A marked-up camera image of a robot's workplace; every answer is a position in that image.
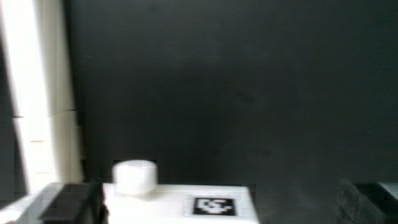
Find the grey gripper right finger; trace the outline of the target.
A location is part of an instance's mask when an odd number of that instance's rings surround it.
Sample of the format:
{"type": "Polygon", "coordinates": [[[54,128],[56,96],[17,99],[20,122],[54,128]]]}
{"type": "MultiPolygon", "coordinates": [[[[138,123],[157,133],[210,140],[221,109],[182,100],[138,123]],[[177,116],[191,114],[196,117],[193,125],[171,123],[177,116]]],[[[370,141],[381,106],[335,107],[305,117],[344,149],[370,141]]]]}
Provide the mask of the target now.
{"type": "Polygon", "coordinates": [[[337,224],[398,224],[398,182],[342,183],[337,224]]]}

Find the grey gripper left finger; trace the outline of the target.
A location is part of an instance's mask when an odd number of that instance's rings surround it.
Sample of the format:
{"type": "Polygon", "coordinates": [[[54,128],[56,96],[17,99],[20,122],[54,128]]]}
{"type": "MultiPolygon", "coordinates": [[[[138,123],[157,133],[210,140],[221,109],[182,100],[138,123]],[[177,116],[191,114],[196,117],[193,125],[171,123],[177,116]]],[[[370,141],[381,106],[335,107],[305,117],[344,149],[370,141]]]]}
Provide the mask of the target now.
{"type": "Polygon", "coordinates": [[[100,183],[52,183],[0,209],[0,224],[109,224],[100,183]]]}

